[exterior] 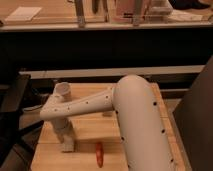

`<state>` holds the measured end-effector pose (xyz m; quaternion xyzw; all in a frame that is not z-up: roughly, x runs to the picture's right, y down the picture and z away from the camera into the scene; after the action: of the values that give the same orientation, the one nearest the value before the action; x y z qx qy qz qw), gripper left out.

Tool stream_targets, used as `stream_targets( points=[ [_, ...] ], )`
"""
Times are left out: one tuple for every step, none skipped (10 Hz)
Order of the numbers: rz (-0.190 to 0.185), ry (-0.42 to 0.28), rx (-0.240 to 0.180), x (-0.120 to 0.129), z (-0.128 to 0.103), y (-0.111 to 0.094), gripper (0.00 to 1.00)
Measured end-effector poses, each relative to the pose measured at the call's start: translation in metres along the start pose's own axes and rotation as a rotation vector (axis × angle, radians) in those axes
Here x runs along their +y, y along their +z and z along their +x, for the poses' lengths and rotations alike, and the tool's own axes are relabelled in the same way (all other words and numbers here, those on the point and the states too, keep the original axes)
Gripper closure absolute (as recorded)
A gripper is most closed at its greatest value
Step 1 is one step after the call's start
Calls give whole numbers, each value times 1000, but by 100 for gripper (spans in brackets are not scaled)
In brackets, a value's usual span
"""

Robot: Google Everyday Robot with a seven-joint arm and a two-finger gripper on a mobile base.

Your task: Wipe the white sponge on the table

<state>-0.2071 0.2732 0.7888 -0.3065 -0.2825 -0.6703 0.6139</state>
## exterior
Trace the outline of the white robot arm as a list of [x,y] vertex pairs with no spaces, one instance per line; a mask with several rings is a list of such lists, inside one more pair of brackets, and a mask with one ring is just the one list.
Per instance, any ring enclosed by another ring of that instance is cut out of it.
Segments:
[[148,81],[122,77],[111,88],[71,102],[47,102],[43,120],[115,111],[129,171],[175,171],[166,129]]

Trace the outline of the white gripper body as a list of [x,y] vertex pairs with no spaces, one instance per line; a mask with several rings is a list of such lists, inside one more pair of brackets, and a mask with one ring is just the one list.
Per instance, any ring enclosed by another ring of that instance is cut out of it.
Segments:
[[61,143],[72,143],[73,142],[73,127],[68,120],[54,120],[53,130],[57,136],[57,139]]

